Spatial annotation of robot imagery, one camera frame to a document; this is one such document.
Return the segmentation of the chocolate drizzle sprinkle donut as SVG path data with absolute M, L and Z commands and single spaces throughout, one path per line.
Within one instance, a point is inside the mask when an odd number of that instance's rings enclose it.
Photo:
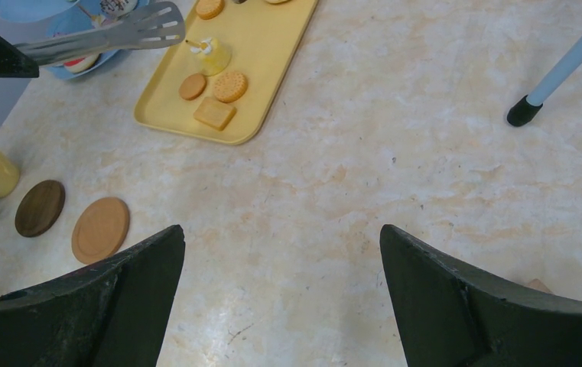
M 106 15 L 117 18 L 133 11 L 138 4 L 138 0 L 100 0 L 101 11 Z

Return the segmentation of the metal finger of the left gripper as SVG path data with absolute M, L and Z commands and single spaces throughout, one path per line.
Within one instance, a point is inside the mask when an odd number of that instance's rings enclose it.
M 16 44 L 40 67 L 102 54 L 111 50 L 147 50 L 184 41 L 184 17 L 173 2 L 154 2 L 135 9 L 105 27 Z

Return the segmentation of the round orange biscuit top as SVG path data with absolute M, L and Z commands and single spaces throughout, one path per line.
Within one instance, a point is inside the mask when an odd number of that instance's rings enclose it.
M 224 0 L 199 0 L 195 12 L 200 19 L 210 20 L 219 15 L 225 7 Z

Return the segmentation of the red frosted donut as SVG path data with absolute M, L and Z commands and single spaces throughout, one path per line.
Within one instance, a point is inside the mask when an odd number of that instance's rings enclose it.
M 82 73 L 93 68 L 96 65 L 99 58 L 100 54 L 94 54 L 70 60 L 63 64 L 63 68 L 72 74 Z

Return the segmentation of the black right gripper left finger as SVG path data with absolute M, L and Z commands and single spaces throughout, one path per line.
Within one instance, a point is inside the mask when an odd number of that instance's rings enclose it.
M 179 225 L 0 297 L 0 366 L 154 366 L 184 265 Z

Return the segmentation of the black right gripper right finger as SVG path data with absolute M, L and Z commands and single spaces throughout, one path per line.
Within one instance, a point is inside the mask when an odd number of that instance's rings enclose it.
M 409 366 L 582 366 L 582 301 L 508 281 L 390 224 L 379 244 Z

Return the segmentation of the yellow cream puff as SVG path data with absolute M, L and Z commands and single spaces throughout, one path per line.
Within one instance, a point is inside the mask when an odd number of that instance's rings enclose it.
M 208 37 L 202 41 L 185 40 L 199 72 L 204 76 L 214 76 L 226 69 L 232 59 L 232 50 L 217 38 Z

